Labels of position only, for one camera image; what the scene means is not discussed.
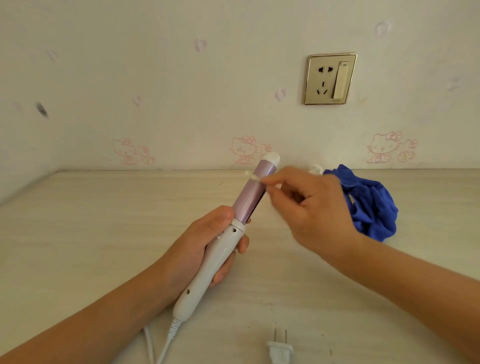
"white handle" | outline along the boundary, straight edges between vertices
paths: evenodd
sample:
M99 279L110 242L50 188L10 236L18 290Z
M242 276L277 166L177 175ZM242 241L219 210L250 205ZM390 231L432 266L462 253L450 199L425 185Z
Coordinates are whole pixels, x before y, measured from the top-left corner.
M200 269L190 284L182 292L175 307L173 317L181 322L190 318L205 291L212 282L213 276L233 252L241 237L245 226L239 221L233 221L219 239L211 241L206 250Z

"forearm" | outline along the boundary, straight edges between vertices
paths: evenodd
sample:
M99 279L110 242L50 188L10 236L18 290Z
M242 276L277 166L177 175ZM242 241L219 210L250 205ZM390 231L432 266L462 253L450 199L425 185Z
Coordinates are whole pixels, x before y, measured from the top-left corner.
M361 237L329 263L480 362L480 282Z
M0 364L110 363L172 302L156 265L6 353Z

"hair curler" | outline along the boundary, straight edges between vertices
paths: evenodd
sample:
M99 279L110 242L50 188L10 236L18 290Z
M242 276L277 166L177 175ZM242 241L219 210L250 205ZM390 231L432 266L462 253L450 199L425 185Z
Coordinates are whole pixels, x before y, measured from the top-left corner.
M265 193L266 186L259 179L274 173L279 163L280 156L275 152L266 154L260 160L255 171L253 171L256 177L247 181L233 204L235 217L232 223L207 245L197 274L181 293L173 308L173 320L168 332L167 342L157 364L162 362L165 352L177 333L180 324L190 318L212 282L213 276L245 234L246 223Z

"blue cloth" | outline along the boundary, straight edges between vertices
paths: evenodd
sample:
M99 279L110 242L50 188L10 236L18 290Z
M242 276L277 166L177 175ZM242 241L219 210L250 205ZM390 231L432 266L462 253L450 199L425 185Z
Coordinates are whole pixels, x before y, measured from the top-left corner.
M329 173L340 179L353 225L359 232L379 242L395 234L398 208L380 182L357 177L343 164L335 170L324 172Z

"hand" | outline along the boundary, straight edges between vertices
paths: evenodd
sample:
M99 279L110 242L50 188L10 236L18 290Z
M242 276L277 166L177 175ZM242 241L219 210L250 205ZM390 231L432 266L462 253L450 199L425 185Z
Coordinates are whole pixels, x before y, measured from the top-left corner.
M262 182L272 205L305 248L327 258L344 253L359 238L340 181L333 174L318 176L285 167Z
M186 231L172 244L167 252L157 261L159 269L165 275L169 294L172 301L180 296L193 279L204 258L205 248L232 222L233 209L228 206L220 206L209 212L202 218L194 221ZM238 245L240 254L247 251L250 239L244 235ZM225 263L214 275L210 286L219 284L230 272L235 260L235 252L232 252Z

